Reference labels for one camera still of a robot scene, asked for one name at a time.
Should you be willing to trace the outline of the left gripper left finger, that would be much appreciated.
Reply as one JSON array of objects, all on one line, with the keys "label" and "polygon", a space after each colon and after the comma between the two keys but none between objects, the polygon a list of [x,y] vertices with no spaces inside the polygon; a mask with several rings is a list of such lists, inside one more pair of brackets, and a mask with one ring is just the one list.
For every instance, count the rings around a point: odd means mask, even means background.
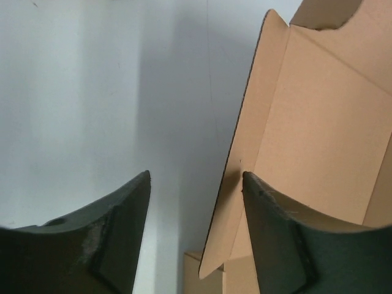
[{"label": "left gripper left finger", "polygon": [[47,223],[1,229],[2,293],[131,293],[151,195],[143,171]]}]

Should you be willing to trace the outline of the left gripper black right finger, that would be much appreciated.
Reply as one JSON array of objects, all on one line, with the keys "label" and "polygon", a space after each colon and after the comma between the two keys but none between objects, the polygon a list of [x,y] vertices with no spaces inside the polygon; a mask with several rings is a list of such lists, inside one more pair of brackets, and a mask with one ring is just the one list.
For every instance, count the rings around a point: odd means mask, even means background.
[{"label": "left gripper black right finger", "polygon": [[323,214],[243,173],[261,293],[390,293],[391,227]]}]

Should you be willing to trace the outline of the cardboard box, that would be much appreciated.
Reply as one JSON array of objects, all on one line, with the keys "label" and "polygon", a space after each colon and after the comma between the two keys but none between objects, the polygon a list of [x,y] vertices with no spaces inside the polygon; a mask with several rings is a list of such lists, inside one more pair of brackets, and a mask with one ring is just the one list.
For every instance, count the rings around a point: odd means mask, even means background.
[{"label": "cardboard box", "polygon": [[323,214],[391,227],[391,2],[267,11],[202,252],[184,293],[261,293],[243,173]]}]

